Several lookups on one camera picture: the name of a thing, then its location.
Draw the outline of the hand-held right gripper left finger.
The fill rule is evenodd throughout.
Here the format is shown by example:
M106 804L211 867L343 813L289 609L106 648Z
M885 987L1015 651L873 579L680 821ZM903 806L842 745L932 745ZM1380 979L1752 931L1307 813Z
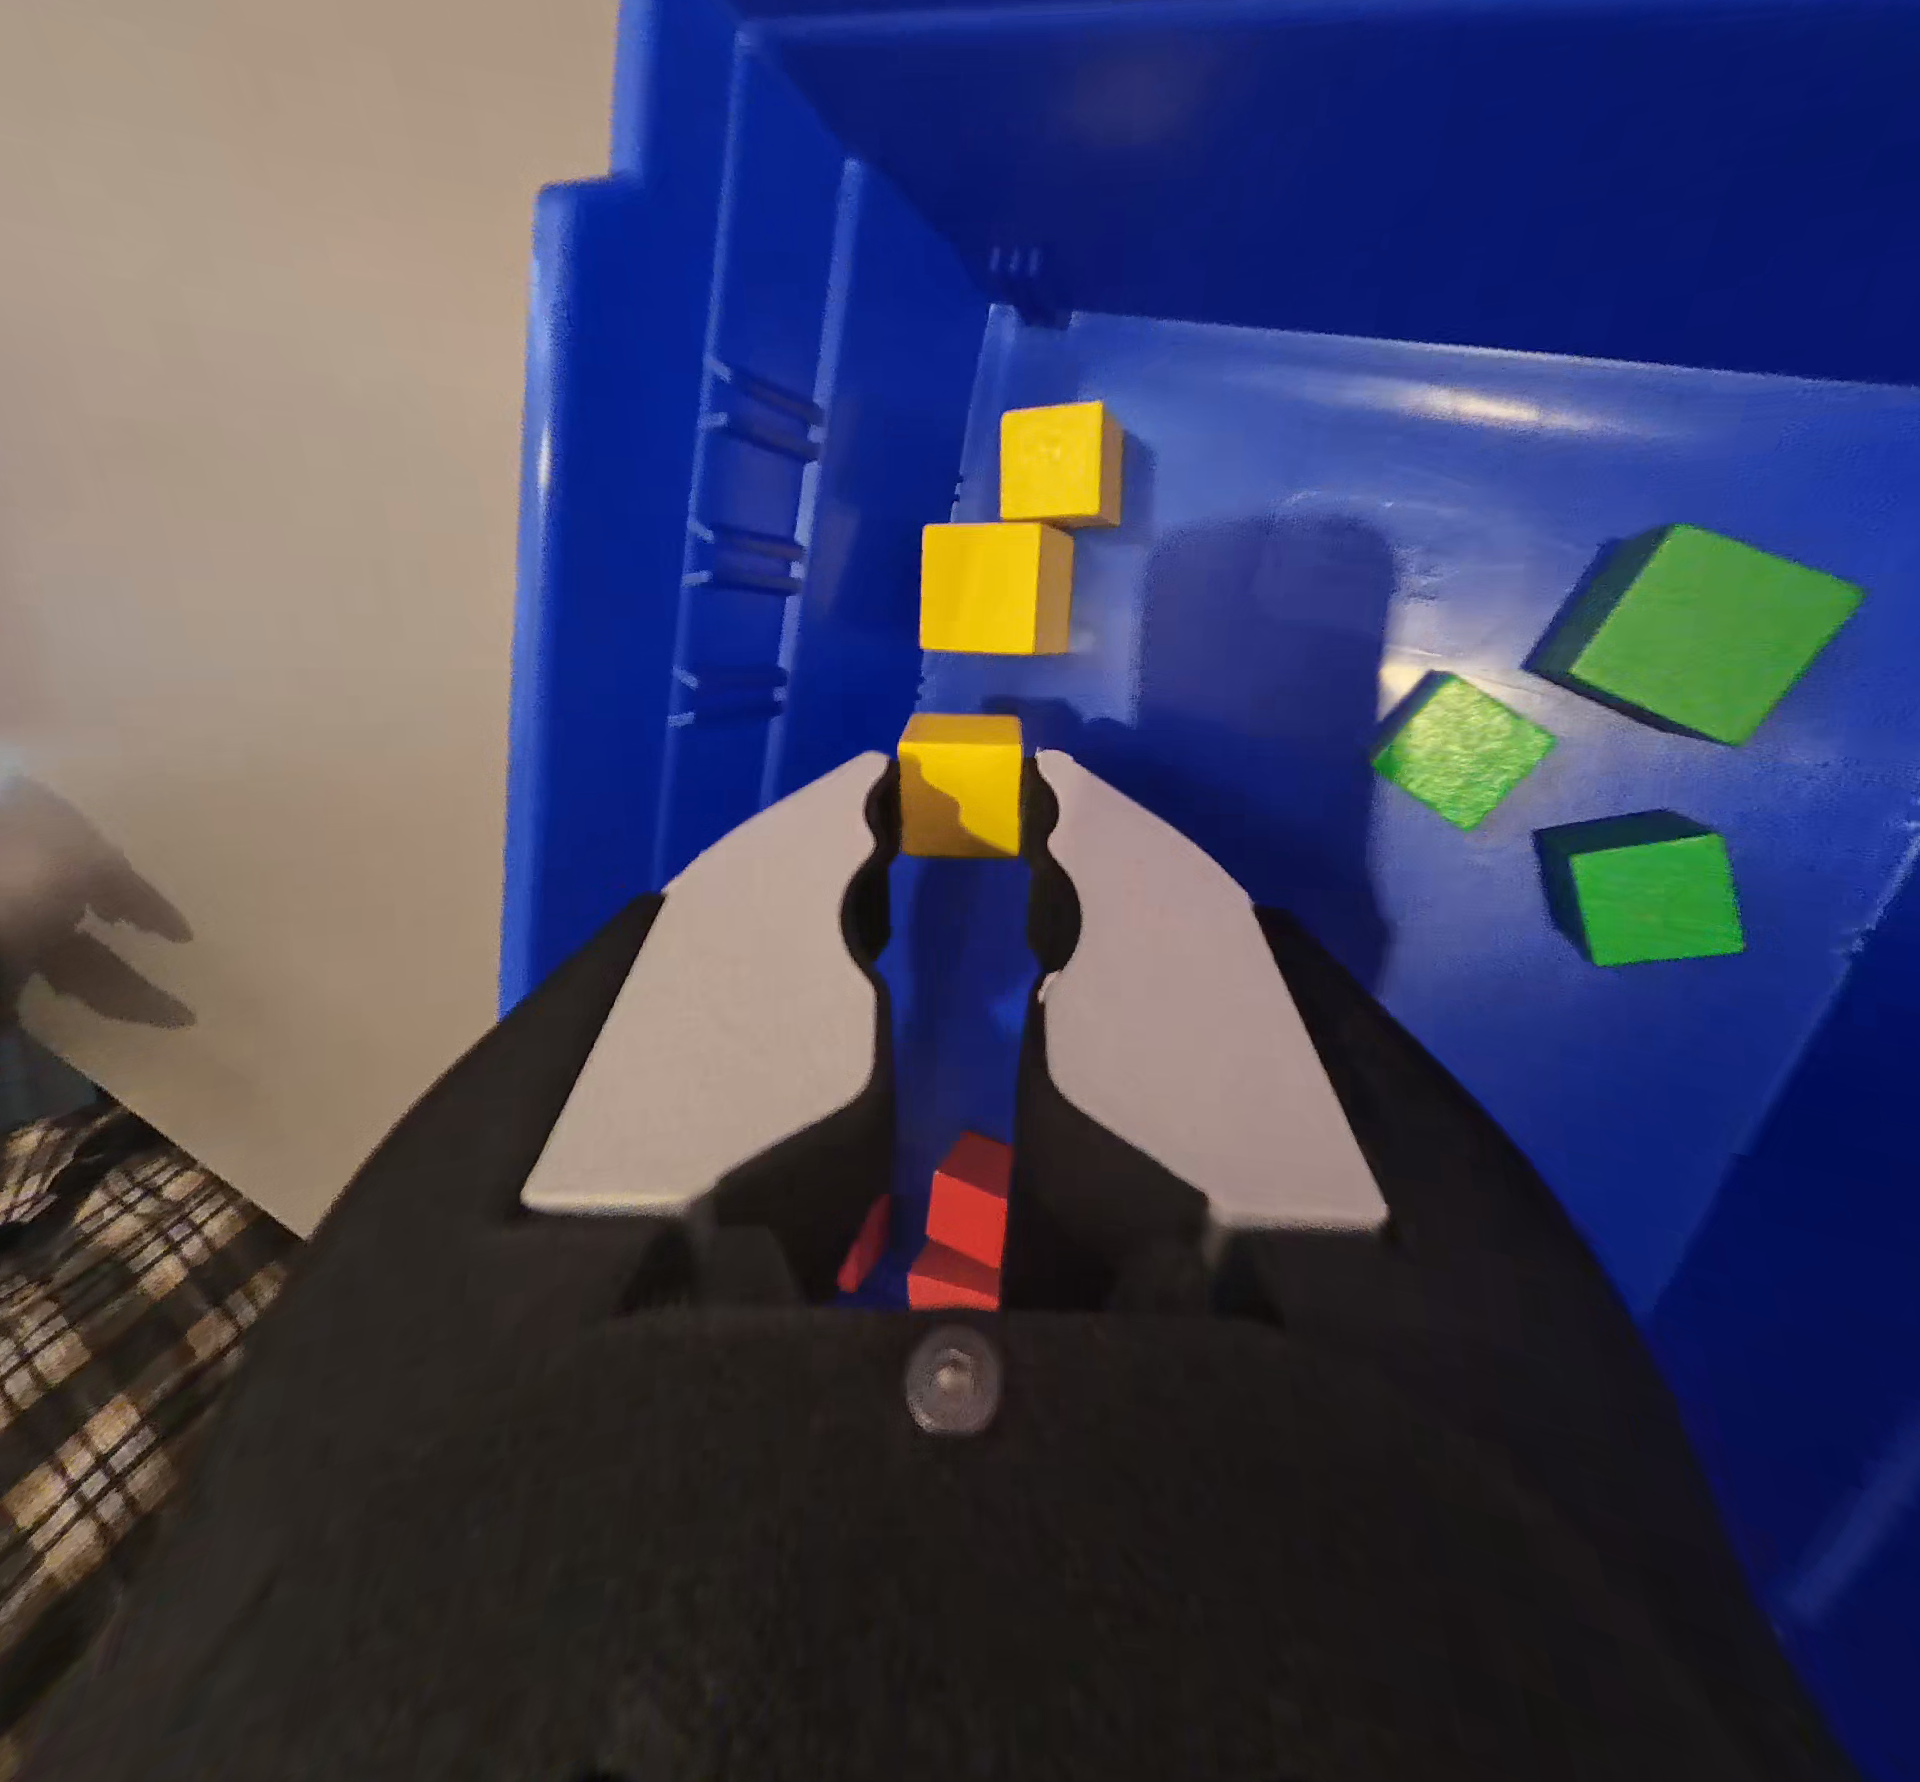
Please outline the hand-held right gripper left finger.
M685 1213L877 1083L897 784L890 756L858 753L671 878L529 1213Z

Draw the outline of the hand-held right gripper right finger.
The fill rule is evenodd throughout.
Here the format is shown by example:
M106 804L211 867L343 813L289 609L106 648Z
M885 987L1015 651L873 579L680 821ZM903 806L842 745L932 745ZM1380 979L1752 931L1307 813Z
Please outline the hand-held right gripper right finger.
M1223 1232L1376 1234L1387 1201L1251 896L1063 748L1027 797L1049 1086Z

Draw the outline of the yellow wooden cube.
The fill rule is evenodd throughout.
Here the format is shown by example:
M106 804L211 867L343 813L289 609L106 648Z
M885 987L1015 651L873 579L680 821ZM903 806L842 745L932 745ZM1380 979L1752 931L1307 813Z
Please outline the yellow wooden cube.
M1045 523L931 523L919 651L1054 658L1071 648L1076 540Z
M1021 857L1024 727L1015 715L916 712L898 735L906 857Z
M1007 409L997 419L997 519L1116 527L1125 431L1106 402Z

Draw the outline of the blue plastic bin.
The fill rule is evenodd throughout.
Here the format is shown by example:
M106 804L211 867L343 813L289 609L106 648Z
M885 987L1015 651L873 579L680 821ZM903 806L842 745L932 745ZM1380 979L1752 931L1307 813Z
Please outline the blue plastic bin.
M1915 0L617 0L536 210L502 1005L931 689L993 406L1144 512L980 687L1297 909L1640 1313L1788 1644L1915 1668ZM1866 600L1744 745L1524 654L1688 523ZM1372 769L1454 674L1557 751ZM1745 951L1598 970L1533 835L1724 836Z

